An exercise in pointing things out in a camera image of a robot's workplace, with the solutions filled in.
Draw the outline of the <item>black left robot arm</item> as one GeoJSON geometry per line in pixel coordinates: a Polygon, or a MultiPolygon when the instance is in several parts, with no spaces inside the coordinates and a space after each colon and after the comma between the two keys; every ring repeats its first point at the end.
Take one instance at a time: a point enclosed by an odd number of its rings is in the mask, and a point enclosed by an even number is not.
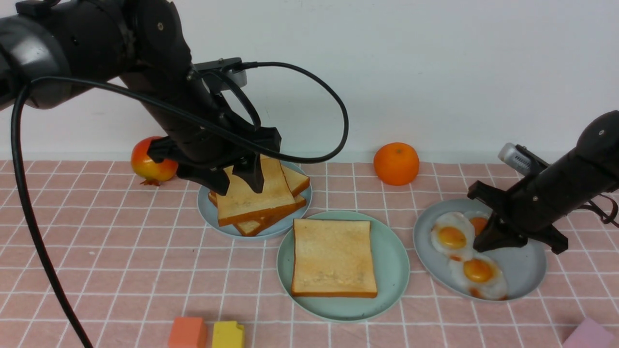
{"type": "MultiPolygon", "coordinates": [[[[241,58],[192,63],[176,6],[168,0],[23,0],[1,20],[1,108],[38,77],[107,82],[155,98],[248,141],[279,151],[275,128],[262,128],[241,88],[241,58]]],[[[166,137],[147,155],[172,160],[184,180],[225,195],[232,179],[254,192],[265,185],[260,154],[162,107],[144,103],[166,137]]]]}

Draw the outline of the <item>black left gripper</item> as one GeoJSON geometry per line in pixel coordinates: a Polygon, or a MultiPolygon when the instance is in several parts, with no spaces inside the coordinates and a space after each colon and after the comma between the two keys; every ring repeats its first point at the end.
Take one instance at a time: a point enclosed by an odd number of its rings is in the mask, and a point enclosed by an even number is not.
{"type": "MultiPolygon", "coordinates": [[[[147,94],[198,116],[268,150],[280,151],[281,135],[276,128],[255,128],[230,109],[222,92],[210,92],[202,79],[172,81],[166,77],[149,77],[147,94]]],[[[225,196],[230,186],[224,171],[243,179],[253,192],[263,192],[265,177],[260,154],[235,145],[203,126],[182,120],[163,108],[148,105],[147,110],[166,132],[166,137],[152,141],[147,154],[156,163],[168,159],[179,164],[177,176],[225,196]]]]}

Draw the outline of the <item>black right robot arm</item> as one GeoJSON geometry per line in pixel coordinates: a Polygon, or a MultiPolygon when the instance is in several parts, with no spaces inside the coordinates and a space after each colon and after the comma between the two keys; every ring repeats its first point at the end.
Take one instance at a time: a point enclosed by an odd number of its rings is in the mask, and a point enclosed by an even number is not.
{"type": "Polygon", "coordinates": [[[595,212],[602,223],[616,225],[618,203],[612,201],[612,210],[606,213],[592,200],[618,189],[618,124],[617,111],[597,117],[575,147],[553,164],[521,145],[505,145],[502,160],[523,178],[507,190],[480,181],[470,186],[467,197],[491,209],[486,227],[474,240],[474,249],[486,252],[523,247],[532,239],[559,255],[569,242],[554,223],[578,209],[595,212]]]}

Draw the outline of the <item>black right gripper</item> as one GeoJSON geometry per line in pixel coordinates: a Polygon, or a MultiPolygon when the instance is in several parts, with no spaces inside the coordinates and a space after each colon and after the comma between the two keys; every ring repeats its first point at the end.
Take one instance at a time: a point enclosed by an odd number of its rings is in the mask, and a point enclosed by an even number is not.
{"type": "Polygon", "coordinates": [[[524,247],[530,239],[542,242],[557,255],[569,247],[568,238],[553,223],[566,213],[570,201],[570,170],[549,167],[529,175],[508,191],[476,181],[467,198],[479,200],[492,211],[476,236],[473,248],[482,253],[504,247],[524,247]]]}

